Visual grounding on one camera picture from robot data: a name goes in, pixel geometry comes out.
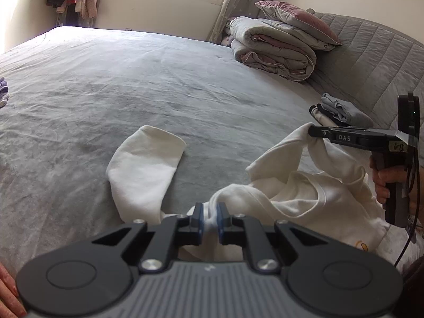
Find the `folded blanket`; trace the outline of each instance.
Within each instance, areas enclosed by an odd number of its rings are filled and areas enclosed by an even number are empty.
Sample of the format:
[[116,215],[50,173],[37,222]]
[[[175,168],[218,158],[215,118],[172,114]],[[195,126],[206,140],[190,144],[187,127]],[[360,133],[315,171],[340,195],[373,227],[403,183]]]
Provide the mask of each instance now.
[[309,33],[306,33],[304,30],[301,30],[296,26],[292,26],[282,21],[276,21],[276,20],[268,20],[268,19],[257,19],[257,20],[260,20],[266,25],[272,26],[275,29],[279,29],[280,31],[284,31],[292,36],[295,36],[296,38],[299,38],[302,42],[306,43],[314,50],[331,51],[335,48],[334,45],[320,41],[319,39],[316,39],[314,36],[310,35]]
[[335,119],[353,127],[372,128],[374,126],[372,119],[350,101],[337,99],[324,93],[321,97],[321,105],[325,110],[331,112]]
[[305,80],[314,70],[313,50],[287,32],[247,17],[234,19],[230,29],[235,59],[245,65],[292,81]]

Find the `screw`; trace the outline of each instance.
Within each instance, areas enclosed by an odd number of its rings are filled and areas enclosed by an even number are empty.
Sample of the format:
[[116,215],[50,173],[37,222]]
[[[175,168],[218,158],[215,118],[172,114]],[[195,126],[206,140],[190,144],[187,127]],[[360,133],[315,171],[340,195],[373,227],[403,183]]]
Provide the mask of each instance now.
[[158,259],[146,259],[141,263],[144,270],[155,271],[162,267],[162,262]]
[[274,270],[278,267],[278,263],[273,259],[262,259],[257,263],[260,270]]

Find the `pink pillow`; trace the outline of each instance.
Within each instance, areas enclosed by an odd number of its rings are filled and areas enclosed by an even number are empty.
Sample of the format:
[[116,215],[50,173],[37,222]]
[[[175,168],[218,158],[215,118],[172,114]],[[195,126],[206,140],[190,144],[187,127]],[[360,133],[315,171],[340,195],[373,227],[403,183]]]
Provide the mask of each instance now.
[[330,26],[302,8],[279,1],[259,1],[255,5],[269,20],[282,21],[309,33],[320,41],[341,45],[339,38]]

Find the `bed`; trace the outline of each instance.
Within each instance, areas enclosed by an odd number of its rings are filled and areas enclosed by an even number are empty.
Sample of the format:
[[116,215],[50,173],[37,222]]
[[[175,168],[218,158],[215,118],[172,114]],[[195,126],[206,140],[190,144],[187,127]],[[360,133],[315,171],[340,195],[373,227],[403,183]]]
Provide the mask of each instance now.
[[[140,126],[187,143],[162,205],[180,213],[247,183],[245,168],[313,122],[320,97],[317,79],[247,67],[230,48],[132,31],[59,27],[0,55],[0,74],[11,93],[0,110],[0,262],[13,275],[121,223],[105,170]],[[316,171],[308,157],[301,169]]]

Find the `gray folded clothes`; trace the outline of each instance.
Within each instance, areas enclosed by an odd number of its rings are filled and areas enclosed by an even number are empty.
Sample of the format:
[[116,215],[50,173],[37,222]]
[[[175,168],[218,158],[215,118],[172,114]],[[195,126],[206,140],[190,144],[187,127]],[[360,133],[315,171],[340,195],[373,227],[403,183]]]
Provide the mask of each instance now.
[[373,120],[350,101],[337,99],[324,93],[321,97],[321,105],[325,110],[331,112],[334,118],[353,127],[371,128],[374,126]]
[[1,87],[0,88],[0,97],[4,96],[8,92],[9,92],[9,87],[7,87],[7,86]]

